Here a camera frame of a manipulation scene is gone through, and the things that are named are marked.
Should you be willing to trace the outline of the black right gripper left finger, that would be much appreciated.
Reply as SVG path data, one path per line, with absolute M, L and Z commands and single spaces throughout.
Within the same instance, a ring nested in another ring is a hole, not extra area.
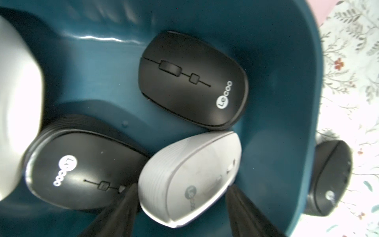
M 138 186 L 132 184 L 79 234 L 80 237 L 130 237 L 139 208 Z

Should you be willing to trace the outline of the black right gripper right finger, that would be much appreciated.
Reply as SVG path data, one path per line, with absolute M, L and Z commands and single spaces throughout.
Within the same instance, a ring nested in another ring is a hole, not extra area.
M 284 237 L 274 224 L 233 184 L 226 191 L 226 205 L 234 237 Z

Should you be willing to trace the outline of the teal plastic storage box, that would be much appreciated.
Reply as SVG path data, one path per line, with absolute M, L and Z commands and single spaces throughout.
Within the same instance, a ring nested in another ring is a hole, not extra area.
M 161 31 L 208 42 L 249 79 L 233 130 L 236 184 L 291 235 L 306 205 L 321 93 L 322 48 L 305 1 L 1 1 L 45 80 L 44 123 L 65 114 L 102 120 L 154 154 L 204 132 L 148 101 L 140 57 Z

